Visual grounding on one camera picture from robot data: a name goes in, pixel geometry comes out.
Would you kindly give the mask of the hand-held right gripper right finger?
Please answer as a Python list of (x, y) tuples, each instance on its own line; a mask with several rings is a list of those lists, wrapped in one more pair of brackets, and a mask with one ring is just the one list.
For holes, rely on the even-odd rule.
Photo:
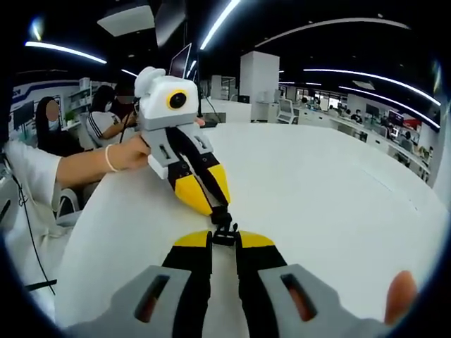
[(236, 237), (239, 297), (251, 337), (386, 337), (388, 326), (347, 311), (338, 293), (267, 237)]

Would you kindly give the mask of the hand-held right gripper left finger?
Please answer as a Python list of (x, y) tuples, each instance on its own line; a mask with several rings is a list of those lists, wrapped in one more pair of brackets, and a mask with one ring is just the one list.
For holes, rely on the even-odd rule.
[(121, 287), (108, 309), (68, 337), (201, 337), (211, 296), (212, 233), (179, 238), (161, 265)]

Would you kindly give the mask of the person's left hand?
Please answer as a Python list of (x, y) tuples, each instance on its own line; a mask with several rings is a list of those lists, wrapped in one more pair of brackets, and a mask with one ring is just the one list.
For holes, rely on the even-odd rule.
[(120, 144), (113, 145), (108, 150), (109, 163), (117, 171), (138, 169), (148, 164), (148, 156), (152, 150), (142, 138), (141, 133)]

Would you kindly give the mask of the person's right hand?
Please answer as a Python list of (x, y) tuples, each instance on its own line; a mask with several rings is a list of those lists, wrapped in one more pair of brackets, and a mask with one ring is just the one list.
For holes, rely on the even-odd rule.
[(399, 272), (388, 288), (385, 304), (384, 323), (393, 326), (404, 317), (418, 294), (412, 273), (408, 270)]

